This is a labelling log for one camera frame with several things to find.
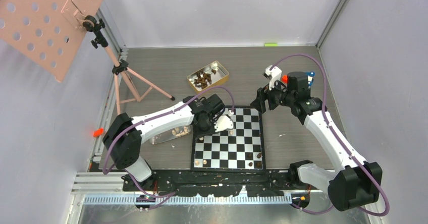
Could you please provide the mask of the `black white chessboard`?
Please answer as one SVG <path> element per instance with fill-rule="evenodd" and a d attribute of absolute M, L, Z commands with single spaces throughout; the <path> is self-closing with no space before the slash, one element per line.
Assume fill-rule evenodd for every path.
<path fill-rule="evenodd" d="M 249 173 L 266 170 L 262 114 L 248 106 L 237 106 L 232 119 L 233 130 L 193 139 L 191 170 Z M 255 167 L 257 161 L 262 163 L 261 168 Z"/>

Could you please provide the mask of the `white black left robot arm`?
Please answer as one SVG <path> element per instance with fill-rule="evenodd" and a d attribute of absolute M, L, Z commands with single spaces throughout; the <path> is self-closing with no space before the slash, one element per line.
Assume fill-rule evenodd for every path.
<path fill-rule="evenodd" d="M 119 114 L 105 133 L 102 142 L 114 165 L 126 170 L 143 191 L 155 183 L 152 169 L 140 156 L 142 143 L 174 128 L 191 126 L 197 138 L 231 130 L 234 123 L 232 112 L 227 111 L 223 101 L 216 95 L 206 98 L 188 96 L 176 105 L 140 117 Z"/>

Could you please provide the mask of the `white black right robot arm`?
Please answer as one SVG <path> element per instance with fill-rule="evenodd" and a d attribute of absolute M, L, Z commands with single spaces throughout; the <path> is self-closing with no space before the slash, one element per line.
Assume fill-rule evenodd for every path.
<path fill-rule="evenodd" d="M 378 201 L 377 188 L 383 171 L 378 163 L 368 162 L 346 140 L 333 122 L 320 98 L 312 97 L 313 73 L 291 72 L 282 81 L 282 71 L 274 67 L 263 74 L 269 83 L 257 90 L 250 104 L 260 113 L 279 105 L 289 107 L 292 115 L 308 129 L 333 164 L 330 172 L 310 160 L 290 164 L 287 180 L 291 187 L 311 185 L 324 193 L 338 211 L 345 211 Z"/>

